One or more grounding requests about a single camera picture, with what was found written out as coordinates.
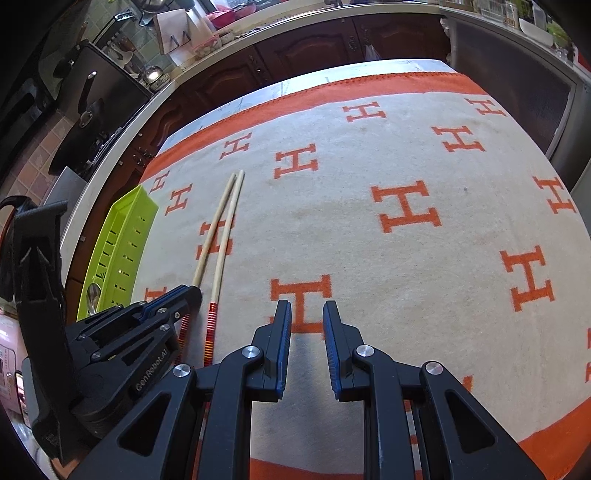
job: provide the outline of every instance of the metal bolt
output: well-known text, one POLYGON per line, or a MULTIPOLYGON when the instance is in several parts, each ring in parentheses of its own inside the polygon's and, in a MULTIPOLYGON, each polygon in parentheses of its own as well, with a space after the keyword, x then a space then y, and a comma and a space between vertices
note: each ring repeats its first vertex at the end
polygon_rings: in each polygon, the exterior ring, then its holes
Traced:
POLYGON ((437 362, 429 362, 425 365, 425 370, 429 372, 431 375, 439 375, 443 373, 443 365, 438 364, 437 362))
POLYGON ((189 373, 191 373, 191 367, 187 364, 180 364, 173 368, 173 374, 175 377, 186 377, 189 373))
POLYGON ((374 347, 371 345, 359 345, 355 351, 359 356, 372 356, 375 353, 374 347))
POLYGON ((242 349, 242 356, 245 356, 246 358, 255 358, 256 356, 259 356, 260 353, 261 350, 259 347, 254 345, 249 345, 242 349))

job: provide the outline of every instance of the green plastic basket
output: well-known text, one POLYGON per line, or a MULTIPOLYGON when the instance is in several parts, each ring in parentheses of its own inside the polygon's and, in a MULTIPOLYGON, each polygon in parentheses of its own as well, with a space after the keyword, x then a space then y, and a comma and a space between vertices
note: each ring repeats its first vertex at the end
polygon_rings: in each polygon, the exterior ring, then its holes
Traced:
POLYGON ((86 292, 91 283, 101 290, 96 311, 131 302, 139 261, 158 206, 141 185, 117 200, 107 215, 86 271, 78 320, 88 317, 86 292))

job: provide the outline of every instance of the metal spoon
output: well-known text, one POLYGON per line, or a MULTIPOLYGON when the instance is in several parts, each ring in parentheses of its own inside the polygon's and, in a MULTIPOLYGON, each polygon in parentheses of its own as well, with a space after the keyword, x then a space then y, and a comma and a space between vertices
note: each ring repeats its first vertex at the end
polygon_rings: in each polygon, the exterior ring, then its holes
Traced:
POLYGON ((99 298, 100 287, 96 283, 88 285, 88 290, 86 290, 86 307, 88 308, 88 313, 91 315, 96 313, 96 309, 99 305, 99 298))

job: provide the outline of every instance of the pan handle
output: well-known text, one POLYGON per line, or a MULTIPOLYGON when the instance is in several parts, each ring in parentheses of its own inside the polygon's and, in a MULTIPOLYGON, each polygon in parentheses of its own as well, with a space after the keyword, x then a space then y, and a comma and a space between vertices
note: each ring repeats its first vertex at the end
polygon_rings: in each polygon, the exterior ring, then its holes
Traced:
POLYGON ((84 82, 84 86, 82 87, 82 93, 80 94, 80 100, 78 100, 78 113, 82 115, 86 112, 87 107, 87 100, 88 95, 90 93, 90 89, 92 88, 92 83, 95 81, 96 71, 91 72, 88 77, 86 77, 86 81, 84 82))

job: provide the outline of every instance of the cabinet knob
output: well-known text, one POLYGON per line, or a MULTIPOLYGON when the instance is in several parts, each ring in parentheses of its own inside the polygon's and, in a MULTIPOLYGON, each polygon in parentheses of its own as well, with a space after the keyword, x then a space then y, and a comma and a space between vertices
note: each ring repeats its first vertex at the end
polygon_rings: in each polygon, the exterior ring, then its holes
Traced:
POLYGON ((349 49, 351 51, 357 51, 359 49, 359 43, 357 43, 357 39, 355 37, 351 37, 349 39, 349 49))

